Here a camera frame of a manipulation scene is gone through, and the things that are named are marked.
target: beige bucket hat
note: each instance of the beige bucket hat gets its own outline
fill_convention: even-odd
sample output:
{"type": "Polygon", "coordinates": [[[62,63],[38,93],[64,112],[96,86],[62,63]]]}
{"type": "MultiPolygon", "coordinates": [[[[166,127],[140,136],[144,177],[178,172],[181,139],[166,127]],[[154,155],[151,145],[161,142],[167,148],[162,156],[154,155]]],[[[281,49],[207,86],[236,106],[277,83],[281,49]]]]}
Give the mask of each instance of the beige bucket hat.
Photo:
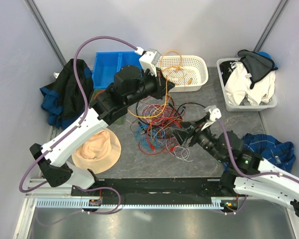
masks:
{"type": "Polygon", "coordinates": [[[83,169],[91,169],[95,174],[111,168],[120,158],[121,144],[117,136],[104,129],[90,137],[73,154],[74,164],[83,169]]]}

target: white cloth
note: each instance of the white cloth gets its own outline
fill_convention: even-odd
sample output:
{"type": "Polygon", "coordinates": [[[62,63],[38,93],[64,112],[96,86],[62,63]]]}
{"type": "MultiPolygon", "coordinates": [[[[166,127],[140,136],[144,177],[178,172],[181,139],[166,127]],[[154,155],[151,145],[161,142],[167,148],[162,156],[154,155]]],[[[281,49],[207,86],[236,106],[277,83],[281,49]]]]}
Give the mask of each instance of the white cloth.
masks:
{"type": "Polygon", "coordinates": [[[225,85],[229,103],[238,106],[245,97],[252,106],[258,106],[261,102],[267,104],[275,91],[276,75],[271,71],[261,81],[257,82],[251,90],[251,80],[243,63],[235,63],[236,67],[225,85]]]}

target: orange wire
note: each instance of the orange wire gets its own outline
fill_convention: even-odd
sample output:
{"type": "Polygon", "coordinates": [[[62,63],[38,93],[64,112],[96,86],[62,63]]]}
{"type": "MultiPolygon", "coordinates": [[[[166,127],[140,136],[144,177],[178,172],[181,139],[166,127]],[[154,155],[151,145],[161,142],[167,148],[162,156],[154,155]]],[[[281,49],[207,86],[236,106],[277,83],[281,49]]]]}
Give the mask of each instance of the orange wire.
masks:
{"type": "Polygon", "coordinates": [[[95,100],[95,99],[97,98],[97,96],[98,96],[100,93],[102,93],[102,92],[105,92],[105,90],[101,90],[101,91],[99,91],[99,92],[95,95],[95,97],[93,98],[93,100],[95,100]]]}
{"type": "MultiPolygon", "coordinates": [[[[167,52],[165,52],[163,55],[162,55],[162,57],[160,58],[160,61],[159,61],[159,67],[161,68],[161,62],[162,62],[162,60],[163,60],[163,57],[167,54],[167,53],[169,53],[169,52],[175,52],[175,53],[177,53],[179,56],[180,56],[180,62],[179,62],[179,65],[178,66],[170,66],[170,67],[167,67],[167,68],[165,68],[164,70],[166,70],[166,69],[169,69],[169,68],[172,68],[172,67],[174,67],[174,68],[176,68],[176,69],[180,69],[181,68],[181,65],[182,65],[182,62],[183,62],[183,58],[182,58],[182,56],[181,56],[181,54],[178,52],[178,51],[176,51],[176,50],[171,50],[171,51],[167,51],[167,52]]],[[[165,86],[165,88],[166,88],[166,92],[165,92],[165,103],[164,103],[164,105],[163,105],[163,109],[161,110],[161,112],[159,112],[156,116],[137,116],[137,115],[135,115],[134,113],[132,113],[129,109],[128,109],[128,112],[131,114],[131,115],[133,115],[133,116],[135,116],[135,117],[137,117],[137,118],[142,118],[142,119],[152,119],[152,118],[155,118],[155,117],[157,117],[157,116],[160,116],[163,112],[164,112],[164,110],[165,110],[165,108],[166,108],[166,105],[167,105],[167,93],[168,93],[168,88],[167,88],[167,85],[168,85],[168,77],[167,76],[164,76],[165,78],[166,78],[166,86],[165,86]]]]}
{"type": "MultiPolygon", "coordinates": [[[[166,118],[166,119],[175,122],[176,125],[177,125],[178,127],[180,127],[180,124],[179,124],[176,120],[174,120],[173,118],[166,118]]],[[[158,121],[158,120],[159,120],[159,119],[154,119],[152,122],[150,122],[150,124],[149,124],[149,126],[148,126],[148,129],[147,129],[147,136],[146,136],[146,138],[147,138],[147,142],[149,143],[149,146],[150,146],[151,150],[153,150],[153,151],[155,151],[155,148],[154,148],[154,145],[150,142],[150,138],[149,138],[149,128],[150,128],[150,130],[151,130],[151,126],[152,126],[152,124],[153,124],[155,121],[158,121]]]]}
{"type": "Polygon", "coordinates": [[[142,153],[144,153],[144,154],[146,154],[146,155],[149,155],[149,156],[151,156],[151,155],[158,155],[158,154],[162,153],[162,152],[165,150],[165,148],[163,148],[163,150],[160,151],[160,152],[149,154],[149,153],[146,153],[146,152],[144,152],[144,151],[142,150],[140,143],[139,143],[139,149],[140,149],[140,151],[141,151],[142,153]]]}
{"type": "Polygon", "coordinates": [[[157,133],[154,135],[154,137],[151,137],[151,138],[152,138],[152,139],[155,138],[156,135],[158,135],[158,133],[159,133],[162,129],[166,128],[167,126],[169,126],[169,125],[172,124],[172,123],[173,123],[173,121],[170,121],[169,123],[167,123],[167,125],[165,125],[165,126],[162,127],[159,131],[157,131],[157,133]]]}

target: blue plastic bin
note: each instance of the blue plastic bin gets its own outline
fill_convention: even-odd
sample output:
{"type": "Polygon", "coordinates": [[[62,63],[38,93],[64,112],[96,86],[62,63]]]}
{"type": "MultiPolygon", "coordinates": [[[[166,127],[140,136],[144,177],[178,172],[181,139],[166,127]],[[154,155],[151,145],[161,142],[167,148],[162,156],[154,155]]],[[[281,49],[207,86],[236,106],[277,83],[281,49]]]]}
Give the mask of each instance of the blue plastic bin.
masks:
{"type": "Polygon", "coordinates": [[[92,73],[94,89],[107,88],[113,82],[114,74],[123,66],[133,65],[141,69],[140,57],[140,55],[133,51],[96,53],[92,73]]]}

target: hat brim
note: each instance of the hat brim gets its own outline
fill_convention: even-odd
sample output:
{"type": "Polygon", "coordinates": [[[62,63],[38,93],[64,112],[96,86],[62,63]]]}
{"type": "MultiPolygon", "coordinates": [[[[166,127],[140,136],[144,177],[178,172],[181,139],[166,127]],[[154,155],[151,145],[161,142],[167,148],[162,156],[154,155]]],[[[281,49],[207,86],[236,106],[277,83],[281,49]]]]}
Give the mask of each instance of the hat brim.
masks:
{"type": "Polygon", "coordinates": [[[87,162],[82,160],[75,152],[72,153],[72,160],[75,166],[83,169],[91,169],[95,174],[105,172],[116,164],[121,155],[121,144],[117,136],[108,128],[104,129],[110,134],[110,142],[112,150],[105,158],[102,160],[91,160],[87,162]]]}

